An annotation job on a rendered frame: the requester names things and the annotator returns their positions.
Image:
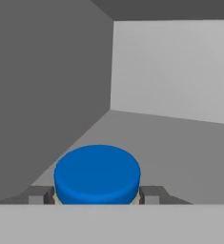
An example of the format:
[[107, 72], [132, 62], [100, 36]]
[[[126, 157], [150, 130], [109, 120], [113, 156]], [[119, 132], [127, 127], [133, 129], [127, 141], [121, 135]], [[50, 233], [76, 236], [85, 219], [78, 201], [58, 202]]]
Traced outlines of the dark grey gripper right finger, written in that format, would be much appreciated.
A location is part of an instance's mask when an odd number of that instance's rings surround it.
[[163, 186], [140, 186], [140, 205], [149, 205], [149, 198], [156, 197], [159, 205], [184, 205], [190, 202], [170, 195]]

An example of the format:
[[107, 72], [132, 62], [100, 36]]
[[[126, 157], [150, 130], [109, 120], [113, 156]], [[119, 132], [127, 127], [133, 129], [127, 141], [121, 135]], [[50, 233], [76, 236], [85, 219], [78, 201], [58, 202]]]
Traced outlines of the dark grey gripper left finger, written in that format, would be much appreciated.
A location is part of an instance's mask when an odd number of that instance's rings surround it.
[[29, 186], [22, 193], [0, 200], [0, 204], [53, 204], [53, 186]]

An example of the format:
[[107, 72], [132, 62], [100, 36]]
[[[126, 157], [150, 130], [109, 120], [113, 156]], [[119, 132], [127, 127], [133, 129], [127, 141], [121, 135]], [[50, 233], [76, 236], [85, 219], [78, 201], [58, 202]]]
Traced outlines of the blue-lidded mayonnaise jar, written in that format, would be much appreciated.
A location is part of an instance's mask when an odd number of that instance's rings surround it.
[[137, 204], [140, 175], [129, 152], [110, 145], [83, 146], [57, 161], [54, 197], [62, 205]]

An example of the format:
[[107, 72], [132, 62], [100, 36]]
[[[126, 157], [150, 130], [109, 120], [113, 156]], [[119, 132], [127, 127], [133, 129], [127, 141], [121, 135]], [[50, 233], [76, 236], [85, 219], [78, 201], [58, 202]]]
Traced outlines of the grey fridge interior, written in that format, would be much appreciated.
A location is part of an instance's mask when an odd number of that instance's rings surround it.
[[224, 0], [0, 0], [0, 200], [88, 144], [224, 204]]

